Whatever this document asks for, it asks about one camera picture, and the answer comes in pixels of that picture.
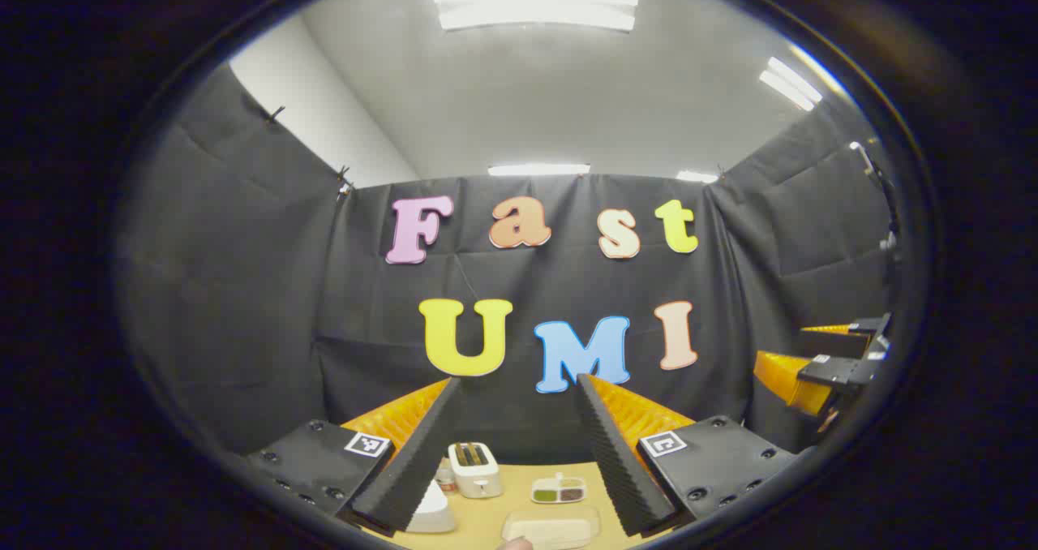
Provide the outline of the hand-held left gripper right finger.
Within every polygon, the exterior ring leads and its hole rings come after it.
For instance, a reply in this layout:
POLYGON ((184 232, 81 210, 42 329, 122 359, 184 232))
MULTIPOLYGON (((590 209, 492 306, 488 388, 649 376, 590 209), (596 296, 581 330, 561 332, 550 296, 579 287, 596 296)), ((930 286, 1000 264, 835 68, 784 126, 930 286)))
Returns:
POLYGON ((693 421, 592 374, 576 409, 627 535, 707 519, 800 461, 727 416, 693 421))

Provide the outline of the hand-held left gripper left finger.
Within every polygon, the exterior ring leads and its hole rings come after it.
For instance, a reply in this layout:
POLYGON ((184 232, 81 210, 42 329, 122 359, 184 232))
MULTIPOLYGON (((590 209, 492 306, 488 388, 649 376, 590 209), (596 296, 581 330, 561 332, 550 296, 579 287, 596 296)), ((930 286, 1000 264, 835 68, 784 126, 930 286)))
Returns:
POLYGON ((448 450, 462 380, 437 381, 349 421, 312 419, 246 455, 293 498, 392 537, 404 531, 448 450))

